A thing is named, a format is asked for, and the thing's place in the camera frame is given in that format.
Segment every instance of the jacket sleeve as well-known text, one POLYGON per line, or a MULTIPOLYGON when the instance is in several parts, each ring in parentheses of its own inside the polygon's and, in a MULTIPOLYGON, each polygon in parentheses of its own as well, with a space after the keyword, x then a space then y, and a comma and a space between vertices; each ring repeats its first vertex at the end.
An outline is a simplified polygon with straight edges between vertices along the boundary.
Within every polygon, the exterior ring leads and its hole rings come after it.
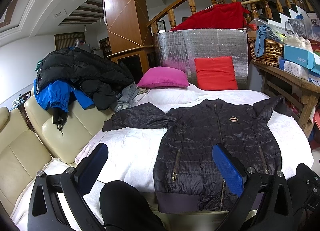
POLYGON ((174 118, 169 117, 156 106, 151 103, 145 103, 116 112, 109 120, 104 122, 102 131, 106 132, 125 127, 144 129, 168 128, 174 121, 174 118))
POLYGON ((266 123, 269 122, 273 110, 286 116, 291 116, 291 110, 285 104, 283 96, 264 99, 254 103, 252 106, 257 114, 257 118, 264 120, 266 123))

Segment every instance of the wicker basket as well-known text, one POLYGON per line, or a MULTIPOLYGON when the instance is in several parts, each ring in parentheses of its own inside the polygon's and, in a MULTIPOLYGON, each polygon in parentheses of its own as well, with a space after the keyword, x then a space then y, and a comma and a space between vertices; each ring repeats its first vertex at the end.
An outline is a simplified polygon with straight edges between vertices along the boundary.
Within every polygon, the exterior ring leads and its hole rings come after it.
POLYGON ((254 52, 254 45, 256 43, 255 38, 248 39, 251 50, 251 58, 253 61, 264 63, 270 66, 278 67, 279 66, 279 56, 283 57, 284 45, 276 43, 273 40, 265 39, 264 43, 264 53, 260 57, 256 57, 254 52))

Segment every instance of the striped curtain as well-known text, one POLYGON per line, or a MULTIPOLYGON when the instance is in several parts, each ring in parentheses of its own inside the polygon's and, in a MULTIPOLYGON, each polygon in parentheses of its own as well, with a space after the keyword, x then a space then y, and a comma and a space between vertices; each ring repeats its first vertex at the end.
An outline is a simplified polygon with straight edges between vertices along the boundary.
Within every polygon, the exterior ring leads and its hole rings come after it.
POLYGON ((75 47, 77 38, 85 42, 84 32, 54 35, 56 50, 60 50, 65 47, 75 47))

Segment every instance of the metal screw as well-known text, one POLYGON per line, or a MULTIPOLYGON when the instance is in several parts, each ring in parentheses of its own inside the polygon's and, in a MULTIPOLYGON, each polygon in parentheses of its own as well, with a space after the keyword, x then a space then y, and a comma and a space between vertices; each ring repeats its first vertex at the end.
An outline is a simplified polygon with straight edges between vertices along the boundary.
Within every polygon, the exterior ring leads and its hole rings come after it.
POLYGON ((283 176, 284 176, 283 172, 280 171, 280 170, 277 171, 277 175, 278 175, 279 177, 283 177, 283 176))
POLYGON ((74 170, 75 169, 73 167, 69 167, 69 168, 66 169, 66 173, 71 174, 71 173, 74 172, 74 170))
POLYGON ((37 176, 38 176, 38 177, 42 177, 42 176, 43 176, 43 173, 44 173, 44 172, 43 172, 42 170, 38 170, 37 176))
POLYGON ((250 174, 253 174, 256 172, 256 170, 253 167, 248 167, 247 172, 249 172, 250 174))

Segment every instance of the zipper pull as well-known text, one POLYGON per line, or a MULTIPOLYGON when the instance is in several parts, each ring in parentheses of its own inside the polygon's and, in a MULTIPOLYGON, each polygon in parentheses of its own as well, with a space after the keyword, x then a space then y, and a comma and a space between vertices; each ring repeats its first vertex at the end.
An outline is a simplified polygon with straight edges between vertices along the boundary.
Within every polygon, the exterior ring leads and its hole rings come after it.
POLYGON ((174 173, 172 174, 172 181, 175 182, 175 181, 176 181, 176 178, 177 178, 177 173, 174 172, 174 173))

